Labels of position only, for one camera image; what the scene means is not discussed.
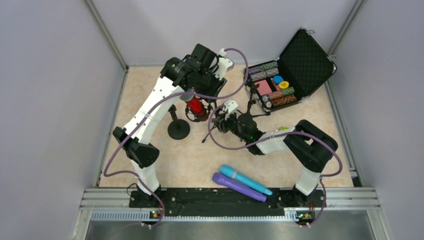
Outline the yellow round dealer chip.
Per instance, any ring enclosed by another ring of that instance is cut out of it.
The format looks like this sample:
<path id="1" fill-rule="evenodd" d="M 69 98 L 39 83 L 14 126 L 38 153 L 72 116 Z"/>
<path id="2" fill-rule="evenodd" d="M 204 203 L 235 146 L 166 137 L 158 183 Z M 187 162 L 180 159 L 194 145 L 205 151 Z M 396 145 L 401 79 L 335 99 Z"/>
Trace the yellow round dealer chip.
<path id="1" fill-rule="evenodd" d="M 288 89 L 290 87 L 290 83 L 288 81 L 282 81 L 278 84 L 278 87 L 281 90 Z"/>

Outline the green chip stack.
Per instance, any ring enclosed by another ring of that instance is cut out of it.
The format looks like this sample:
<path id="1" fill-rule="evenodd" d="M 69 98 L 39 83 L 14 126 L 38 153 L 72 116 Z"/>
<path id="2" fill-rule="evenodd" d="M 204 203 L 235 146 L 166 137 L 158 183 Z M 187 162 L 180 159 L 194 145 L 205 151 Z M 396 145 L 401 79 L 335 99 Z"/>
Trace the green chip stack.
<path id="1" fill-rule="evenodd" d="M 281 93 L 283 97 L 290 96 L 295 93 L 295 89 L 293 87 L 284 88 L 281 90 Z"/>

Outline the cyan toy microphone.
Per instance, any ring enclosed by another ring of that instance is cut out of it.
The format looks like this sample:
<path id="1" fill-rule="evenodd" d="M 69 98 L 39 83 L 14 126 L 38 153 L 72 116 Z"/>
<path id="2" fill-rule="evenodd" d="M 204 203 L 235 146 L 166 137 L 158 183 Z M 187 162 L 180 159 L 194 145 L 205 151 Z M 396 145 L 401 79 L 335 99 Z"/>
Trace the cyan toy microphone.
<path id="1" fill-rule="evenodd" d="M 273 194 L 273 192 L 270 189 L 268 189 L 266 186 L 264 186 L 263 184 L 253 180 L 252 178 L 244 175 L 243 173 L 238 172 L 236 169 L 234 169 L 233 167 L 229 165 L 223 164 L 219 170 L 226 177 L 234 179 L 242 184 L 245 184 L 246 186 L 250 187 L 251 189 L 261 194 L 264 194 L 267 196 L 271 196 Z"/>

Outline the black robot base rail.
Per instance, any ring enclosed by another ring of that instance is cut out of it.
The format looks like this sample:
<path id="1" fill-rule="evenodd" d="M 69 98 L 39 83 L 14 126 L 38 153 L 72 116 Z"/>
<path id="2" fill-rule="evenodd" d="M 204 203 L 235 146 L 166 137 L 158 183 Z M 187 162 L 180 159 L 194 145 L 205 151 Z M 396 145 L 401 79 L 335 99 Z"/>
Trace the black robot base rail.
<path id="1" fill-rule="evenodd" d="M 323 190 L 304 196 L 294 188 L 271 188 L 264 202 L 230 188 L 159 188 L 156 196 L 140 189 L 129 193 L 129 207 L 164 209 L 167 217 L 280 217 L 290 208 L 305 211 L 325 206 Z"/>

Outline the red white chip stack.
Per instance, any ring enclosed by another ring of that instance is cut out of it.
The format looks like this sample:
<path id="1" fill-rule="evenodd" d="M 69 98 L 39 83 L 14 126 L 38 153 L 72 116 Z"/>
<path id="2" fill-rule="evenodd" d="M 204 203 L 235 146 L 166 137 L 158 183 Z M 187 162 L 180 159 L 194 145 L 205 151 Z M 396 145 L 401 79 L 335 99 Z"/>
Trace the red white chip stack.
<path id="1" fill-rule="evenodd" d="M 274 100 L 280 99 L 283 96 L 284 95 L 283 95 L 283 92 L 282 91 L 274 91 L 274 92 L 271 92 L 271 93 L 268 93 L 268 94 L 264 94 L 261 97 L 261 99 L 262 99 L 263 102 L 270 102 L 270 101 L 274 101 Z"/>

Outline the blue round dealer chip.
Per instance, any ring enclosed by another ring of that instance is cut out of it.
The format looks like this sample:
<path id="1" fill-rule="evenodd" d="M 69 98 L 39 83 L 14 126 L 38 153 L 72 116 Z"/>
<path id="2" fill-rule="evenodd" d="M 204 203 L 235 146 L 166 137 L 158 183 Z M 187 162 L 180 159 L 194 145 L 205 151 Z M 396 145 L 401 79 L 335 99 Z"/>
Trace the blue round dealer chip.
<path id="1" fill-rule="evenodd" d="M 279 85 L 280 83 L 282 83 L 284 80 L 283 80 L 283 78 L 280 76 L 280 75 L 275 75 L 273 78 L 272 78 L 272 80 L 273 80 L 273 82 L 275 83 L 275 84 L 277 84 L 277 85 Z"/>

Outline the purple toy microphone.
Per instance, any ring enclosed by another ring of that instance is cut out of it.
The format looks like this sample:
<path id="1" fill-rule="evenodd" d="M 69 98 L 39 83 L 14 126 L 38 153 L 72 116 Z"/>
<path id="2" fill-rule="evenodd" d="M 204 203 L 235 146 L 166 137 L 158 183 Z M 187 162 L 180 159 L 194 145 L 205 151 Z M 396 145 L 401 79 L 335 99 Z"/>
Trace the purple toy microphone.
<path id="1" fill-rule="evenodd" d="M 267 197 L 262 193 L 248 187 L 247 185 L 240 183 L 232 178 L 223 175 L 220 172 L 215 172 L 212 176 L 212 181 L 218 185 L 228 187 L 238 193 L 248 196 L 260 202 L 265 202 Z"/>

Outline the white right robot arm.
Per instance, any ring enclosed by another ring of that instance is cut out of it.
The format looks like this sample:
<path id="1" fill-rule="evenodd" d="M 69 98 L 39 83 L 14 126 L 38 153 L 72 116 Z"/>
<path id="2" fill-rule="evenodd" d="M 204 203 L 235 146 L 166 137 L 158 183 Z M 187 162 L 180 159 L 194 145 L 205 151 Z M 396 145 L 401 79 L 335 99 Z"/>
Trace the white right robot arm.
<path id="1" fill-rule="evenodd" d="M 315 191 L 325 166 L 339 147 L 334 138 L 306 119 L 294 127 L 263 132 L 250 114 L 220 113 L 208 121 L 208 129 L 213 128 L 232 133 L 244 143 L 242 148 L 255 156 L 291 151 L 303 166 L 294 189 L 304 196 Z"/>

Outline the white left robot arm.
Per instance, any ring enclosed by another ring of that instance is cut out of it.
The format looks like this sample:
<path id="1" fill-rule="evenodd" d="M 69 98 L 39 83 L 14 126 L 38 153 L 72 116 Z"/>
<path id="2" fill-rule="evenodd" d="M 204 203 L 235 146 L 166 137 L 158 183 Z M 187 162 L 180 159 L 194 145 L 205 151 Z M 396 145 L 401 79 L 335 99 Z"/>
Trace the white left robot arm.
<path id="1" fill-rule="evenodd" d="M 227 82 L 225 74 L 234 66 L 226 54 L 224 49 L 216 53 L 198 43 L 183 59 L 167 60 L 137 113 L 123 127 L 113 130 L 113 136 L 132 161 L 139 190 L 147 196 L 160 187 L 155 169 L 159 150 L 150 143 L 154 131 L 176 100 L 218 96 Z"/>

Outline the purple chip stack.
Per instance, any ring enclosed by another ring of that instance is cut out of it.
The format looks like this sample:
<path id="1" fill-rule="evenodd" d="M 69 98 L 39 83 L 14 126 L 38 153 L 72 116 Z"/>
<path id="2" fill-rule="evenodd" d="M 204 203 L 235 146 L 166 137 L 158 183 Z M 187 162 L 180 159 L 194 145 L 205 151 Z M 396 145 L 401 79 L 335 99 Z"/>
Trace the purple chip stack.
<path id="1" fill-rule="evenodd" d="M 249 68 L 249 69 L 248 69 L 247 74 L 248 74 L 248 75 L 252 75 L 252 74 L 260 73 L 260 72 L 262 72 L 262 71 L 263 71 L 263 70 L 262 70 L 259 66 L 257 66 L 257 67 L 252 67 L 252 68 Z"/>

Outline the black tripod mic stand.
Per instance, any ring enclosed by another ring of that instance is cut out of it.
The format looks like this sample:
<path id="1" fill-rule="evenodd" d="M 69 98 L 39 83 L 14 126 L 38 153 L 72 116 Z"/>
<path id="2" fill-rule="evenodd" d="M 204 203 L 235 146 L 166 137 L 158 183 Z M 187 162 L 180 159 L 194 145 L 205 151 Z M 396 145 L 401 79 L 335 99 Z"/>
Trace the black tripod mic stand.
<path id="1" fill-rule="evenodd" d="M 246 110 L 246 114 L 251 115 L 251 117 L 257 118 L 257 117 L 264 117 L 264 116 L 270 116 L 271 113 L 267 112 L 267 111 L 263 111 L 264 113 L 262 114 L 256 114 L 253 115 L 251 113 L 252 110 L 252 106 L 255 105 L 257 103 L 257 100 L 259 99 L 257 93 L 257 86 L 254 84 L 254 82 L 249 78 L 249 76 L 247 74 L 244 75 L 244 88 L 245 91 L 247 92 L 247 95 L 249 97 L 248 102 L 247 102 L 247 110 Z"/>

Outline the black round base stand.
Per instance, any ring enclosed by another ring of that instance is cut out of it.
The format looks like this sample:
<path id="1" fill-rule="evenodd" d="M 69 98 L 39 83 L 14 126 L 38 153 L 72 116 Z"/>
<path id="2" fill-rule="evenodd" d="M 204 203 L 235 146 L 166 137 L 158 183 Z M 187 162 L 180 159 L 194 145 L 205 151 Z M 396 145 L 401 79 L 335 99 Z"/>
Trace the black round base stand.
<path id="1" fill-rule="evenodd" d="M 174 140 L 182 140 L 190 134 L 191 129 L 186 120 L 177 117 L 176 110 L 177 108 L 173 104 L 168 109 L 172 122 L 168 125 L 167 133 Z"/>

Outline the orange black chip stack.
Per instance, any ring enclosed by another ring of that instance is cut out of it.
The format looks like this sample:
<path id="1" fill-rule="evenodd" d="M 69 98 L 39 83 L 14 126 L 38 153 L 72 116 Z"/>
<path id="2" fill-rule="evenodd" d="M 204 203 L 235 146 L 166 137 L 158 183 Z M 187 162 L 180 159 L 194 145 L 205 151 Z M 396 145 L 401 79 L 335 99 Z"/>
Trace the orange black chip stack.
<path id="1" fill-rule="evenodd" d="M 296 102 L 297 98 L 295 97 L 294 94 L 288 95 L 288 96 L 283 96 L 283 97 L 279 97 L 276 99 L 271 99 L 269 101 L 265 102 L 265 108 L 266 109 L 272 109 L 272 108 L 277 108 L 277 107 L 281 107 L 293 102 Z"/>

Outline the black poker chip case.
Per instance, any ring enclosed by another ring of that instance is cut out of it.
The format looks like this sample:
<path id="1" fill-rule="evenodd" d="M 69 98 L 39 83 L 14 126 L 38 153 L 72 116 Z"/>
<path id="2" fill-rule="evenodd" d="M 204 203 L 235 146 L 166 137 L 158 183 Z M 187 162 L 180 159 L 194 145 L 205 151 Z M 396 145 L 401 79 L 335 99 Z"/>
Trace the black poker chip case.
<path id="1" fill-rule="evenodd" d="M 278 58 L 249 66 L 249 68 L 253 68 L 276 61 L 278 63 L 278 75 L 283 78 L 283 81 L 289 82 L 289 87 L 295 89 L 293 95 L 295 95 L 297 101 L 271 109 L 265 108 L 266 101 L 262 101 L 262 95 L 259 95 L 257 92 L 259 99 L 256 103 L 263 111 L 271 113 L 300 103 L 315 93 L 336 73 L 338 69 L 337 65 L 313 38 L 313 33 L 314 31 L 312 30 L 307 30 L 303 27 L 299 28 L 279 54 Z M 273 77 L 271 76 L 261 80 L 268 82 L 272 92 L 282 91 L 278 84 L 273 82 Z"/>

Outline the red glitter microphone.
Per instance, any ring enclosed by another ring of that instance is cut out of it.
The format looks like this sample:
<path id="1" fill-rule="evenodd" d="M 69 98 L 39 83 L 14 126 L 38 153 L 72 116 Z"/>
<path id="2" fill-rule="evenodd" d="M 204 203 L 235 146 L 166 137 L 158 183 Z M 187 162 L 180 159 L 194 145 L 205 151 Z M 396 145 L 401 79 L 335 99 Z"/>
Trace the red glitter microphone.
<path id="1" fill-rule="evenodd" d="M 179 97 L 186 103 L 185 116 L 191 122 L 205 122 L 208 119 L 208 111 L 200 98 L 193 94 L 184 94 Z"/>

